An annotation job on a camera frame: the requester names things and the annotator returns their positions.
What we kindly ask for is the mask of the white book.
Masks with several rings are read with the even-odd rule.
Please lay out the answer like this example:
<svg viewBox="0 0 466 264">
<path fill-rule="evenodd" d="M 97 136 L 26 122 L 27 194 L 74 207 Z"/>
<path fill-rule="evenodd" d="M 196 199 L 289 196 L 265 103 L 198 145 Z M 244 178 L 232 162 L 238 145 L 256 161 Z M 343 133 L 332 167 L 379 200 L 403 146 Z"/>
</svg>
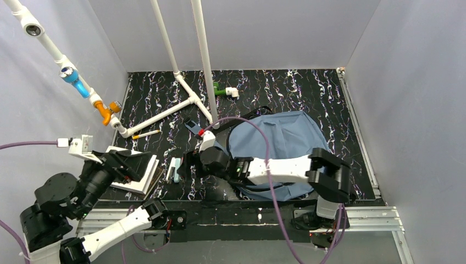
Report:
<svg viewBox="0 0 466 264">
<path fill-rule="evenodd" d="M 136 172 L 137 177 L 136 180 L 132 180 L 129 183 L 113 182 L 110 186 L 138 194 L 147 194 L 149 184 L 155 175 L 159 163 L 157 156 L 151 152 L 140 152 L 116 146 L 108 146 L 106 152 L 111 151 L 116 151 L 119 155 L 124 154 L 122 157 L 123 161 Z"/>
</svg>

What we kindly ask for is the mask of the dark brown book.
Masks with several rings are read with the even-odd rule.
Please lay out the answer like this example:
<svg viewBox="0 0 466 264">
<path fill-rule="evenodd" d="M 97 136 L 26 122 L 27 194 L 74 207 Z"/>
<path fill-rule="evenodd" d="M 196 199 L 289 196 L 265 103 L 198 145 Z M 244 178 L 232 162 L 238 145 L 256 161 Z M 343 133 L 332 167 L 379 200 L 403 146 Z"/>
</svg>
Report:
<svg viewBox="0 0 466 264">
<path fill-rule="evenodd" d="M 147 189 L 147 192 L 143 196 L 143 200 L 146 200 L 151 196 L 151 193 L 153 192 L 153 189 L 157 186 L 160 178 L 163 177 L 164 175 L 165 175 L 165 169 L 157 168 L 155 170 L 154 175 L 152 177 L 152 180 L 149 183 L 149 187 Z"/>
</svg>

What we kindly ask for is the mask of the blue student backpack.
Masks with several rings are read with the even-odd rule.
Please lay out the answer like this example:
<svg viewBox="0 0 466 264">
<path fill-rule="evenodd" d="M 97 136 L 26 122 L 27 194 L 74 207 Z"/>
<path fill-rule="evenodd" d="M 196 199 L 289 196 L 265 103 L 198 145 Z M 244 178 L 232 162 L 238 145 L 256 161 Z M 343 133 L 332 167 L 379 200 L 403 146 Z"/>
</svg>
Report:
<svg viewBox="0 0 466 264">
<path fill-rule="evenodd" d="M 330 151 L 326 138 L 317 123 L 303 111 L 271 113 L 268 107 L 254 109 L 241 118 L 249 119 L 259 127 L 270 143 L 270 159 L 289 159 L 312 154 L 314 148 Z M 184 119 L 185 127 L 201 140 L 201 127 L 190 118 Z M 238 119 L 229 120 L 213 134 L 228 130 L 225 146 L 214 141 L 224 153 L 238 157 L 265 158 L 265 141 L 260 132 L 252 125 Z M 314 189 L 309 184 L 274 182 L 278 201 L 301 199 Z M 245 199 L 271 200 L 269 184 L 246 185 L 235 187 Z"/>
</svg>

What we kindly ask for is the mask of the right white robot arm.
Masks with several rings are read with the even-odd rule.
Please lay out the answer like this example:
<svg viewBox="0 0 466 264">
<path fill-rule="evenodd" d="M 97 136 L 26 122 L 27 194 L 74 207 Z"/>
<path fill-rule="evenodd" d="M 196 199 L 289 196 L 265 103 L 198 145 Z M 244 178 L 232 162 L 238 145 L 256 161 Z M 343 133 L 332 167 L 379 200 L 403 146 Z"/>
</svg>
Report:
<svg viewBox="0 0 466 264">
<path fill-rule="evenodd" d="M 269 182 L 308 184 L 319 195 L 316 214 L 321 218 L 334 219 L 339 205 L 351 197 L 351 166 L 323 148 L 301 157 L 265 160 L 232 158 L 213 146 L 185 153 L 177 173 L 187 177 L 192 167 L 198 177 L 213 175 L 242 188 Z"/>
</svg>

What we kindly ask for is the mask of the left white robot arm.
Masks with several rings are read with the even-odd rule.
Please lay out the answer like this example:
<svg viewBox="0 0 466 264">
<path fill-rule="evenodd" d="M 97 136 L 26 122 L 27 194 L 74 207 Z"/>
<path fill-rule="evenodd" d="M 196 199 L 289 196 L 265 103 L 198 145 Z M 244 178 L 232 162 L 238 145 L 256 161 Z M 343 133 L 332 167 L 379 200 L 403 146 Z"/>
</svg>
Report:
<svg viewBox="0 0 466 264">
<path fill-rule="evenodd" d="M 71 219 L 82 220 L 113 183 L 139 182 L 149 167 L 150 152 L 92 151 L 83 155 L 79 177 L 51 176 L 35 190 L 35 202 L 20 214 L 29 263 L 91 263 L 127 237 L 148 229 L 167 215 L 160 199 L 150 199 L 133 213 L 90 235 L 65 239 Z"/>
</svg>

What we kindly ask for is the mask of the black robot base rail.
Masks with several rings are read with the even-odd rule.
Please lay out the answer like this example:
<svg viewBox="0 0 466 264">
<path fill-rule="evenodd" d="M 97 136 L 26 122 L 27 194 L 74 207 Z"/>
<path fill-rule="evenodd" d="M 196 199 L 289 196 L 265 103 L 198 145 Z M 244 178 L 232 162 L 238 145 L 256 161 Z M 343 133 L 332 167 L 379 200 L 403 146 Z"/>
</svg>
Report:
<svg viewBox="0 0 466 264">
<path fill-rule="evenodd" d="M 188 241 L 284 240 L 308 242 L 312 233 L 332 235 L 348 228 L 344 213 L 330 218 L 317 215 L 316 200 L 279 202 L 277 215 L 271 201 L 156 201 L 161 216 L 149 222 L 150 230 L 169 234 L 173 243 Z"/>
</svg>

